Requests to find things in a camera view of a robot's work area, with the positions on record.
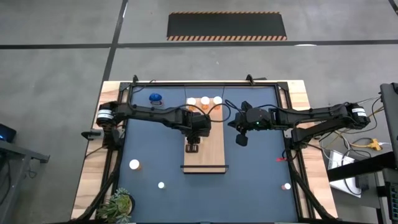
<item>blue object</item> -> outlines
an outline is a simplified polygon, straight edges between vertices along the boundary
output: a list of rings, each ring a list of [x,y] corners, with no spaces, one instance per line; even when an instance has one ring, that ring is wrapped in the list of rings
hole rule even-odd
[[[162,106],[162,96],[158,93],[153,93],[149,96],[149,101],[153,106]]]
[[[16,134],[16,130],[0,124],[0,141],[6,141],[11,143],[14,140]]]

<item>concrete floor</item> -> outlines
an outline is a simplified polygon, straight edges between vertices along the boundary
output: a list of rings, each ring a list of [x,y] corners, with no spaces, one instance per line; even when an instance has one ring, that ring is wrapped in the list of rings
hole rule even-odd
[[[0,45],[110,43],[121,2],[0,0]],[[205,10],[280,11],[289,40],[398,37],[387,0],[130,0],[119,42],[164,42],[169,12]],[[87,145],[80,133],[91,126],[108,53],[0,50],[0,123],[18,130],[18,145],[51,154],[47,165],[32,164],[39,174],[26,179],[11,223],[69,219]],[[320,107],[376,96],[380,84],[397,82],[396,58],[396,45],[119,49],[110,80],[301,79]],[[377,129],[349,139],[389,141],[383,113],[376,117]],[[333,194],[340,218],[376,222],[374,209]]]

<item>potted plant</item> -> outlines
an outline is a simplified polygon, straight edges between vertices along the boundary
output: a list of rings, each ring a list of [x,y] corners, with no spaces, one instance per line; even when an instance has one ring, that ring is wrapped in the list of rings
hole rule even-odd
[[[108,223],[128,223],[135,205],[136,202],[129,192],[119,188],[107,203],[100,206],[98,216],[105,218]]]

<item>blue tabletop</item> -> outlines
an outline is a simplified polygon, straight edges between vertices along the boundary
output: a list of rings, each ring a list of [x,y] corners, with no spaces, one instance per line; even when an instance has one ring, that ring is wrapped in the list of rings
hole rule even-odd
[[[163,107],[179,106],[186,97],[223,95],[240,106],[277,104],[274,87],[190,88],[147,87],[132,103],[151,106],[149,96],[162,95]],[[234,118],[233,111],[229,121]],[[223,110],[224,118],[228,110]],[[282,131],[251,131],[248,145],[235,143],[238,132],[224,123],[225,174],[184,174],[184,136],[163,124],[129,120],[119,186],[136,201],[132,222],[295,222],[294,196],[281,185],[290,183],[286,162],[277,162],[284,150]],[[140,171],[129,168],[137,159]],[[164,182],[165,189],[158,183]]]

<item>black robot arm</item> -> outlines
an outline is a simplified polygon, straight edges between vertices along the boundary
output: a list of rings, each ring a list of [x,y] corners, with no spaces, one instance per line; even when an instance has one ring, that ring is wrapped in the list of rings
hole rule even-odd
[[[189,144],[198,144],[200,136],[208,137],[211,129],[210,117],[186,110],[185,108],[156,109],[129,105],[116,101],[99,106],[96,123],[104,130],[105,144],[111,146],[118,139],[116,126],[126,119],[138,119],[164,124],[166,127],[180,130]]]
[[[356,103],[297,111],[274,107],[264,110],[253,108],[248,102],[242,103],[241,110],[235,114],[235,120],[228,123],[236,128],[240,134],[236,143],[246,146],[248,138],[246,132],[251,130],[287,130],[292,128],[289,144],[291,149],[301,149],[316,136],[336,131],[341,128],[363,129],[370,123],[363,107]],[[300,123],[322,121],[322,123],[303,129],[296,128]]]

